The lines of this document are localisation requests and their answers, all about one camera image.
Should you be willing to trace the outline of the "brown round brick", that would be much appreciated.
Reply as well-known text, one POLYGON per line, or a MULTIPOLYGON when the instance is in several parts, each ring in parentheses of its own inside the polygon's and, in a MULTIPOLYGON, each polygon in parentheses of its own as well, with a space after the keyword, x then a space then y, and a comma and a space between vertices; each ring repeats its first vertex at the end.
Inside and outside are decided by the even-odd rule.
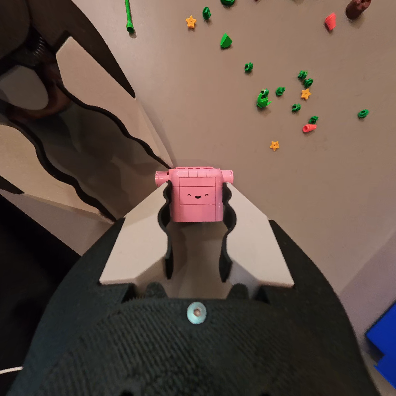
POLYGON ((351 0, 345 9, 348 19, 357 19, 371 4, 371 0, 351 0))

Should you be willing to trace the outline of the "green flexible rod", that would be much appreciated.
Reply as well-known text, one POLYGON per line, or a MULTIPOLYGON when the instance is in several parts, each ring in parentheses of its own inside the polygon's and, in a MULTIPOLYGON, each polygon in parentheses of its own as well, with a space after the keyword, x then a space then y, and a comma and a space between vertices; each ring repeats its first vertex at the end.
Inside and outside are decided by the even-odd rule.
POLYGON ((132 21, 132 15, 131 15, 131 6, 130 6, 130 0, 125 0, 125 9, 126 9, 126 30, 129 34, 134 34, 135 29, 132 21))

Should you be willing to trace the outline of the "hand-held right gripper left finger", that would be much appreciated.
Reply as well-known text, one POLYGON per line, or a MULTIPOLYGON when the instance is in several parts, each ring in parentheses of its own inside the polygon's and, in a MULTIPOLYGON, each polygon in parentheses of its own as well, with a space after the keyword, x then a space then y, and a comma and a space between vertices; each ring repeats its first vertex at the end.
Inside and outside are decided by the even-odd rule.
POLYGON ((102 285, 147 285, 163 277, 171 279, 173 249, 167 230, 171 191, 171 182, 165 182, 124 217, 99 278, 102 285))

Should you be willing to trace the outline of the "pink smiley face tile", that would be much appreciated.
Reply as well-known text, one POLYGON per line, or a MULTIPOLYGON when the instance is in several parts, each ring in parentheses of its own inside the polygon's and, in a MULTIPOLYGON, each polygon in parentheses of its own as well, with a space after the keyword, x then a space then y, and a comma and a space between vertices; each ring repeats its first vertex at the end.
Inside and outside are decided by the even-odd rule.
POLYGON ((215 186, 181 186, 179 188, 180 205, 215 205, 215 186))

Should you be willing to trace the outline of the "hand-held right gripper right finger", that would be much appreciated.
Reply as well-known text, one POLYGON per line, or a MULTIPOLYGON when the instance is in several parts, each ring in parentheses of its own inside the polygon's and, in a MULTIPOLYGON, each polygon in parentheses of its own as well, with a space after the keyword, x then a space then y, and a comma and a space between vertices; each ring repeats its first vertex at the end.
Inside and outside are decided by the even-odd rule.
POLYGON ((294 280, 268 217, 231 183, 223 184, 223 223, 219 274, 223 283, 247 288, 291 288, 294 280))

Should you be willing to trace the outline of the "green spiky leaf piece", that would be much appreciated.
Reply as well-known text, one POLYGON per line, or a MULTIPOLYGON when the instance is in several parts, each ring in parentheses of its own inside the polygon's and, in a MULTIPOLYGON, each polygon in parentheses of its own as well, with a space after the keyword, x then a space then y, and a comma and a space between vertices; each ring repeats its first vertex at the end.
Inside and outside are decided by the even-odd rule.
POLYGON ((267 107, 272 102, 269 100, 268 96, 269 90, 267 88, 261 90, 257 97, 256 106, 260 109, 267 107))

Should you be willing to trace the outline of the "scattered small green clips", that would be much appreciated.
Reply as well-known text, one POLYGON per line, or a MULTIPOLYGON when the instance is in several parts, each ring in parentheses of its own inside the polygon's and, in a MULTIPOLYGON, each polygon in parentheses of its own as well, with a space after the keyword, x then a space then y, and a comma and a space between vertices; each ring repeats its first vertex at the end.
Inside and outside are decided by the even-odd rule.
MULTIPOLYGON (((203 11, 202 11, 202 17, 205 21, 208 21, 211 17, 211 12, 210 12, 210 8, 209 7, 204 7, 203 11)), ((253 63, 252 62, 248 62, 244 65, 244 71, 245 73, 251 72, 253 70, 253 63)), ((301 83, 304 86, 304 89, 306 88, 310 88, 310 86, 313 83, 313 79, 311 78, 307 78, 308 76, 308 71, 304 71, 301 70, 297 76, 298 80, 301 81, 301 83)), ((284 94, 285 92, 285 87, 277 87, 275 90, 275 95, 277 97, 280 97, 284 94)), ((294 104, 291 108, 292 112, 298 112, 301 108, 300 104, 294 104)), ((361 111, 359 111, 359 113, 357 114, 357 117, 360 119, 366 118, 369 114, 369 110, 368 109, 362 109, 361 111)), ((313 116, 310 118, 309 120, 309 124, 316 124, 318 120, 317 116, 313 116)))

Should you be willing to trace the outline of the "person's black jacket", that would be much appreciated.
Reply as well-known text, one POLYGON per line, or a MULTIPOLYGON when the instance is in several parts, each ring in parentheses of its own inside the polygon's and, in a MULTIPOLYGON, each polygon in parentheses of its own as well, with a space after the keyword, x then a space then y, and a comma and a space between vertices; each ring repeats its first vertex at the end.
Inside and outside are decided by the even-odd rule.
POLYGON ((1 370, 23 366, 49 299, 80 257, 1 196, 1 370))

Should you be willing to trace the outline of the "pink brick block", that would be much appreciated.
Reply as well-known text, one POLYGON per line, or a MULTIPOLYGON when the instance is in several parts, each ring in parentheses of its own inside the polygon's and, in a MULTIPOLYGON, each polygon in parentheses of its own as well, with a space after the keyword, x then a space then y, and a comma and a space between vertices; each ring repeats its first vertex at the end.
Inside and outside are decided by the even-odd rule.
POLYGON ((180 205, 179 188, 171 191, 171 218, 174 222, 217 222, 223 218, 223 184, 216 186, 215 205, 180 205))

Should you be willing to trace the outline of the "person's left hand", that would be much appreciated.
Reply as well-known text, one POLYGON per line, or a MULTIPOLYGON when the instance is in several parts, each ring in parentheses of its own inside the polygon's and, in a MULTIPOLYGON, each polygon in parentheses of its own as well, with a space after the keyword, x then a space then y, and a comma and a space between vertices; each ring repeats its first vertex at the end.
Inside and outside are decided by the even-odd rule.
POLYGON ((62 83, 56 61, 41 62, 22 85, 17 99, 6 108, 9 120, 41 120, 55 116, 71 105, 71 99, 58 87, 62 83))

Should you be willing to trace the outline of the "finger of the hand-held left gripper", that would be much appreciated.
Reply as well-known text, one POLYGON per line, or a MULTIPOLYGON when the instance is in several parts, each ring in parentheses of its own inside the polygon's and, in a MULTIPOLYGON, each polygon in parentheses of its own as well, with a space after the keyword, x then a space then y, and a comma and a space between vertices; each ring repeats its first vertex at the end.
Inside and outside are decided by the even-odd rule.
POLYGON ((87 106, 115 116, 126 136, 146 144, 148 151, 172 167, 171 158, 145 110, 77 41, 68 37, 56 53, 63 86, 87 106))
POLYGON ((106 223, 116 219, 100 203, 87 203, 76 187, 58 180, 40 162, 34 144, 18 129, 1 124, 1 177, 29 198, 106 223))

